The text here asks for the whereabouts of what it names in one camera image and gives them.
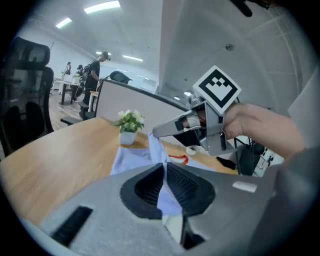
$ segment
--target black slot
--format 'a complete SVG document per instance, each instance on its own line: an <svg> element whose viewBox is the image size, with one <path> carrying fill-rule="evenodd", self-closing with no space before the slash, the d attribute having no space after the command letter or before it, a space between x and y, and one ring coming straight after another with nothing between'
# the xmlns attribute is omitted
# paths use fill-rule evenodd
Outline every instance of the black slot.
<svg viewBox="0 0 320 256"><path fill-rule="evenodd" d="M82 228L92 211L93 210L91 208L79 206L63 222L63 224L53 232L51 237L63 246L68 247L79 230Z"/></svg>
<svg viewBox="0 0 320 256"><path fill-rule="evenodd" d="M166 168L168 186L182 207L183 216L202 214L215 198L212 184L172 162Z"/></svg>
<svg viewBox="0 0 320 256"><path fill-rule="evenodd" d="M189 250L201 243L205 240L198 234L194 234L190 228L189 221L186 217L183 217L183 229L182 229L182 237L181 237L181 245Z"/></svg>

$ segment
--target black mesh chair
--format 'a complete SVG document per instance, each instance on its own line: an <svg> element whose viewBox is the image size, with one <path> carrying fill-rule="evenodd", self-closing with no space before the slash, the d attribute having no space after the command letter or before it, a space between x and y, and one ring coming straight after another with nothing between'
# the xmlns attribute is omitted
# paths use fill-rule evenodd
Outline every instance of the black mesh chair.
<svg viewBox="0 0 320 256"><path fill-rule="evenodd" d="M46 45L16 37L0 70L0 140L8 156L53 132L49 96L54 73Z"/></svg>
<svg viewBox="0 0 320 256"><path fill-rule="evenodd" d="M119 71L113 71L112 73L110 73L109 75L111 80L120 82L120 83L124 83L124 84L128 84L129 81L132 81L132 79L130 79L129 77L127 77L125 74L119 72Z"/></svg>

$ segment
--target ceiling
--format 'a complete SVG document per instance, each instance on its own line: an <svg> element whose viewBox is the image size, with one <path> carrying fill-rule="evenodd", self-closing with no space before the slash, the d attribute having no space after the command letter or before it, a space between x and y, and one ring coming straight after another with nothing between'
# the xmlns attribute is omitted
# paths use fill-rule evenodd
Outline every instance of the ceiling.
<svg viewBox="0 0 320 256"><path fill-rule="evenodd" d="M265 10L246 3L252 17L227 0L183 1L166 67L159 74L161 94L186 103L184 92L217 65L241 87L241 102L288 115L319 60L284 8ZM233 51L226 50L228 44Z"/></svg>
<svg viewBox="0 0 320 256"><path fill-rule="evenodd" d="M119 0L120 8L90 14L84 8L111 0L45 0L31 20L92 56L97 51L111 53L110 64L123 64L146 70L158 77L162 0ZM71 23L58 29L56 24L70 18ZM143 62L123 58L143 59Z"/></svg>

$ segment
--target white cloth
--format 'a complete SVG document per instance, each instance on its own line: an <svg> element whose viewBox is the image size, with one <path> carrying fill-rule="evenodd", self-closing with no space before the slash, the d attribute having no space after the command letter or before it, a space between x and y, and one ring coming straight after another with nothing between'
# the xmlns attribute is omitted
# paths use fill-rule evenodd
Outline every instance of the white cloth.
<svg viewBox="0 0 320 256"><path fill-rule="evenodd" d="M179 162L178 159L181 159L181 157L176 157L176 159L174 156L169 157L160 140L155 137L152 132L149 133L148 139L149 150L147 148L138 149L119 147L110 175L119 174L141 166L162 163L164 168L164 179L163 186L158 196L157 208L162 211L163 216L179 215L182 212L182 208L167 184L167 162L172 162L172 160ZM183 159L188 166L214 171L214 169L198 163L187 156L183 156Z"/></svg>

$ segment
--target white wall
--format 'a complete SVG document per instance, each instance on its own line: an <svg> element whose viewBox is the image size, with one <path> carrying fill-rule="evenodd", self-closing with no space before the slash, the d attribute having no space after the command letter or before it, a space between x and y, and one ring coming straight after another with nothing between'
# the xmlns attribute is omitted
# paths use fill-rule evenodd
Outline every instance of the white wall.
<svg viewBox="0 0 320 256"><path fill-rule="evenodd" d="M49 47L54 43L50 51L50 61L47 66L53 70L55 78L61 77L61 71L66 68L67 62L71 62L71 73L74 74L77 71L78 65L82 64L85 66L92 61L92 59L84 56L76 49L34 25L29 24L24 26L17 33L17 36Z"/></svg>

